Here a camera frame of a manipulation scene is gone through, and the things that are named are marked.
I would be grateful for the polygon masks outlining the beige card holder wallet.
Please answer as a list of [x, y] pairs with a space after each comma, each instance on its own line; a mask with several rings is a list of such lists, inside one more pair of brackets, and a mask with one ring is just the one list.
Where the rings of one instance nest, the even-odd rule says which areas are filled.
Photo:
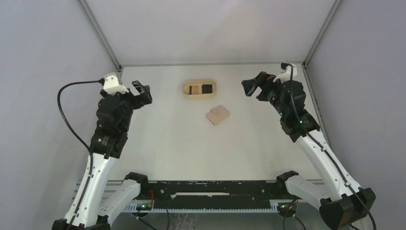
[[223, 106], [212, 108], [205, 117], [214, 125], [218, 125], [230, 116], [230, 112]]

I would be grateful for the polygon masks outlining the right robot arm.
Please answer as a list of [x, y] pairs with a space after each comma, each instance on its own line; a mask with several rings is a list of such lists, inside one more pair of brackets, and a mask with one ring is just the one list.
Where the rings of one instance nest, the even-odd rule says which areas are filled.
[[282, 81], [278, 76], [260, 72], [241, 84], [246, 96], [260, 89], [257, 100], [275, 108], [282, 130], [304, 152], [324, 183], [320, 188], [295, 171], [285, 172], [277, 177], [277, 195], [282, 199], [296, 196], [311, 204], [332, 230], [371, 217], [375, 192], [362, 187], [340, 163], [318, 122], [305, 109], [302, 83], [294, 79]]

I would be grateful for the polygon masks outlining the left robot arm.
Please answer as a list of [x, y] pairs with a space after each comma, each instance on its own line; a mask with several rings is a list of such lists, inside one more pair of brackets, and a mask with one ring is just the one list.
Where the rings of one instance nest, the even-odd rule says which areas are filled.
[[150, 86], [137, 80], [132, 85], [138, 95], [120, 83], [103, 79], [98, 83], [103, 85], [102, 98], [96, 111], [95, 132], [90, 144], [85, 145], [89, 153], [86, 171], [68, 212], [54, 221], [54, 230], [109, 230], [127, 203], [134, 198], [143, 200], [150, 192], [149, 186], [141, 182], [147, 176], [132, 172], [119, 190], [101, 202], [110, 173], [128, 140], [134, 110], [151, 104], [153, 98]]

